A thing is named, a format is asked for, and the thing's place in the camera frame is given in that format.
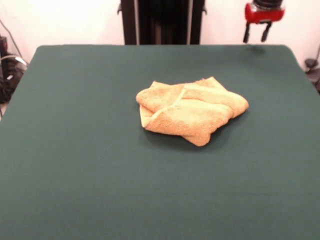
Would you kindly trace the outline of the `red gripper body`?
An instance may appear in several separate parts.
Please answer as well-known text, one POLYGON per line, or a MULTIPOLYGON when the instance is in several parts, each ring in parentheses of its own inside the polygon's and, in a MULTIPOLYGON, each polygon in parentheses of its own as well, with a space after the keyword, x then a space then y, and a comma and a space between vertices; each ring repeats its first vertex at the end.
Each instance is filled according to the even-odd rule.
POLYGON ((278 22, 285 14, 285 7, 282 4, 276 8, 265 8, 251 2, 244 8, 245 20, 249 24, 260 24, 266 22, 278 22))

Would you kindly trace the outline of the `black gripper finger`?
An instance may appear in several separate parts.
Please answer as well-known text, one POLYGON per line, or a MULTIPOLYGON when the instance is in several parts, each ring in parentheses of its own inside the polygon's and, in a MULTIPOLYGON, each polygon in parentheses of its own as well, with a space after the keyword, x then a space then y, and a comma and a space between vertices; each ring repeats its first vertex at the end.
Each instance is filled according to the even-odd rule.
POLYGON ((267 22, 266 23, 266 28, 263 31, 262 36, 261 36, 261 42, 265 42, 267 40, 270 28, 271 28, 271 23, 267 22))
POLYGON ((245 26, 245 32, 244 32, 244 37, 243 37, 243 43, 247 44, 250 38, 250 23, 247 22, 245 26))

